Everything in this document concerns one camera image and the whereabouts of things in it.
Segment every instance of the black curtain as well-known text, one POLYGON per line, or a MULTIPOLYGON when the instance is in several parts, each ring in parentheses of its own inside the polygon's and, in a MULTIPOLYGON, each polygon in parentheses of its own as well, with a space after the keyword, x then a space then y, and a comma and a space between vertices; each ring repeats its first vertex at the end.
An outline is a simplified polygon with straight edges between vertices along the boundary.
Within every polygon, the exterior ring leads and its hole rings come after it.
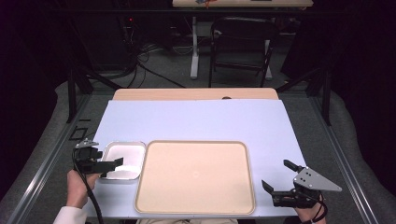
MULTIPOLYGON (((316 0, 312 9, 350 7, 350 1, 316 0)), ((332 90, 346 103, 355 123, 361 154, 379 181, 396 195, 396 5, 375 1, 332 70, 332 90)), ((306 20, 282 72, 296 78, 321 65, 344 21, 306 20)))
POLYGON ((0 3, 0 199, 50 120, 57 101, 54 89, 66 80, 41 19, 29 1, 0 3))

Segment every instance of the beige tray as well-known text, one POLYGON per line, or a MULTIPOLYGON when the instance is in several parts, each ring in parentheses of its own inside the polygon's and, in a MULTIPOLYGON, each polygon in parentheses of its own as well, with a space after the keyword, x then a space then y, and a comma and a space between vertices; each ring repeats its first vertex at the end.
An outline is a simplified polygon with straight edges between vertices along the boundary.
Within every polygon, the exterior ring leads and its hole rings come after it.
POLYGON ((154 141, 136 194, 140 213, 248 215, 255 208, 241 142, 154 141))

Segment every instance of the table leg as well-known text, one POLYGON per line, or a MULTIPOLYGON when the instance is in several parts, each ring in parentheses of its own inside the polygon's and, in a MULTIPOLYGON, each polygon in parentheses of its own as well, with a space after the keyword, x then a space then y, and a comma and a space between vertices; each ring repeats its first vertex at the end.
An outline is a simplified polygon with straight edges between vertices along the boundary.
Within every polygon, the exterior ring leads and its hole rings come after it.
MULTIPOLYGON (((265 40, 265 50, 268 50, 269 45, 270 45, 270 41, 265 40)), ((265 80, 268 80, 268 81, 272 80, 272 73, 271 73, 270 66, 268 66, 267 74, 265 74, 265 80)))
POLYGON ((191 61, 191 79, 198 78, 198 41, 197 41, 197 19, 192 17, 192 61, 191 61))

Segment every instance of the desk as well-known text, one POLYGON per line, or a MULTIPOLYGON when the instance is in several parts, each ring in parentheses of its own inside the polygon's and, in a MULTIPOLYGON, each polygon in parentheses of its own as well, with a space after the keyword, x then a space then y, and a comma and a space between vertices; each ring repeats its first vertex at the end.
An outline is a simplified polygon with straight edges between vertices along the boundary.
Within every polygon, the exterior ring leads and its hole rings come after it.
MULTIPOLYGON (((304 158, 286 109, 277 99, 275 90, 118 90, 107 106, 93 141, 100 144, 99 150, 103 150, 112 141, 142 141, 148 144, 153 140, 169 139, 228 139, 239 140, 247 145, 256 208, 249 216, 232 218, 283 217, 295 214, 291 208, 273 207, 271 196, 262 189, 261 183, 264 179, 276 190, 289 190, 293 188, 292 179, 296 173, 285 167, 283 160, 304 165, 304 158), (233 99, 218 100, 224 96, 233 99), (191 119, 189 111, 195 111, 194 119, 191 119), (276 123, 276 126, 270 129, 268 127, 271 122, 276 123), (233 128, 233 125, 237 125, 238 130, 233 128)), ((98 180, 94 194, 103 217, 229 217, 138 213, 134 208, 137 186, 138 179, 98 180)), ((90 217, 96 216, 91 202, 84 209, 90 217)))
MULTIPOLYGON (((272 1, 251 1, 251 0, 217 0, 210 2, 209 7, 312 7, 312 0, 272 0, 272 1)), ((173 7, 205 7, 205 4, 198 4, 193 0, 174 0, 173 7)), ((198 44, 197 44, 197 21, 192 18, 192 79, 198 78, 198 44)), ((272 77, 271 70, 267 70, 266 77, 272 77)))

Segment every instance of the cable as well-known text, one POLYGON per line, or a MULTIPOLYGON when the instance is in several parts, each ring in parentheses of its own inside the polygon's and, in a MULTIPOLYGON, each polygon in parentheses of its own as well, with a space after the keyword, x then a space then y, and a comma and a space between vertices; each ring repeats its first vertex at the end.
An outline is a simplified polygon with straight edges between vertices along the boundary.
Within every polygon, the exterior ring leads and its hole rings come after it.
POLYGON ((130 64, 129 67, 127 67, 122 73, 120 74, 115 74, 115 75, 109 75, 107 76, 106 74, 100 74, 101 76, 111 80, 111 79, 116 79, 116 78, 120 78, 120 77, 127 77, 128 75, 130 75, 133 71, 134 71, 135 65, 130 64))
POLYGON ((143 51, 142 53, 140 53, 139 55, 137 55, 137 60, 143 63, 146 63, 149 61, 149 51, 143 51), (141 57, 142 55, 146 55, 146 60, 143 60, 141 57))
POLYGON ((181 88, 186 88, 185 86, 183 86, 183 85, 181 85, 181 84, 175 82, 174 80, 171 80, 171 79, 169 79, 169 78, 167 78, 167 77, 164 77, 164 76, 162 76, 162 75, 160 75, 160 74, 158 74, 158 73, 155 73, 155 72, 149 70, 147 67, 145 67, 145 66, 144 66, 142 63, 140 63, 140 62, 137 62, 137 65, 140 66, 141 68, 145 69, 146 71, 150 72, 152 75, 155 75, 155 76, 157 76, 157 77, 161 77, 161 78, 163 78, 163 79, 166 79, 166 80, 168 80, 169 82, 172 82, 173 84, 175 84, 175 85, 177 85, 177 86, 179 86, 179 87, 181 87, 181 88))
POLYGON ((142 82, 140 82, 140 85, 139 85, 138 87, 136 87, 137 89, 139 89, 139 88, 143 85, 143 82, 145 82, 145 79, 146 79, 146 70, 145 70, 145 73, 144 73, 144 75, 143 75, 143 80, 142 80, 142 82))
POLYGON ((87 182, 86 176, 83 175, 83 174, 81 173, 81 171, 78 169, 77 160, 76 160, 76 151, 77 151, 77 149, 76 149, 76 148, 73 148, 72 160, 73 160, 74 169, 77 171, 78 175, 79 175, 79 176, 81 177, 81 179, 82 179, 82 182, 84 183, 85 187, 87 188, 88 197, 90 197, 90 199, 91 199, 91 201, 92 201, 92 204, 93 204, 93 206, 94 206, 94 208, 95 208, 96 215, 97 215, 97 217, 98 217, 99 223, 100 223, 100 224, 104 224, 103 217, 102 217, 102 212, 101 212, 100 207, 99 207, 99 203, 96 201, 95 195, 93 194, 93 192, 92 192, 92 190, 91 190, 91 187, 90 187, 90 185, 89 185, 88 182, 87 182))
MULTIPOLYGON (((316 223, 316 222, 319 222, 319 221, 321 221, 323 218, 326 217, 327 212, 328 212, 329 209, 327 208, 327 205, 326 205, 322 200, 318 200, 318 199, 316 199, 316 198, 313 198, 313 197, 311 197, 311 196, 309 196, 309 195, 306 195, 306 194, 304 194, 304 193, 301 193, 301 192, 299 192, 299 194, 302 195, 302 196, 304 196, 304 197, 306 197, 306 198, 309 198, 309 199, 311 199, 311 200, 313 200, 313 201, 315 201, 315 202, 317 202, 317 203, 320 204, 320 208, 319 208, 319 210, 317 211, 317 213, 315 214, 315 216, 314 216, 311 220, 302 222, 302 224, 316 223), (320 215, 320 217, 318 217, 318 214, 319 214, 321 208, 323 208, 323 213, 322 213, 322 215, 320 215)), ((322 194, 321 192, 320 192, 319 198, 323 198, 323 194, 322 194)))
POLYGON ((187 21, 187 18, 186 18, 186 17, 184 17, 184 22, 186 22, 186 24, 187 24, 187 26, 189 27, 189 29, 190 29, 190 31, 191 31, 191 34, 192 34, 192 33, 193 33, 192 27, 190 26, 190 23, 187 21))
POLYGON ((152 51, 156 51, 156 50, 160 50, 163 49, 160 46, 156 45, 156 44, 146 44, 145 46, 142 47, 142 51, 143 53, 150 53, 152 51))
MULTIPOLYGON (((197 43, 197 46, 199 46, 201 43, 203 43, 204 41, 206 41, 206 40, 208 40, 208 39, 210 39, 210 37, 204 37, 204 38, 202 38, 202 39, 197 43)), ((175 53, 179 54, 179 55, 188 54, 188 53, 192 52, 192 49, 193 49, 193 45, 190 45, 190 46, 178 46, 178 47, 173 46, 173 47, 172 47, 172 50, 173 50, 175 53), (187 51, 187 52, 179 52, 179 51, 177 51, 177 49, 190 49, 190 50, 187 51)))
POLYGON ((134 83, 134 79, 136 78, 137 75, 137 67, 134 70, 134 77, 132 78, 131 82, 128 84, 128 86, 126 87, 127 89, 131 88, 132 84, 134 83))

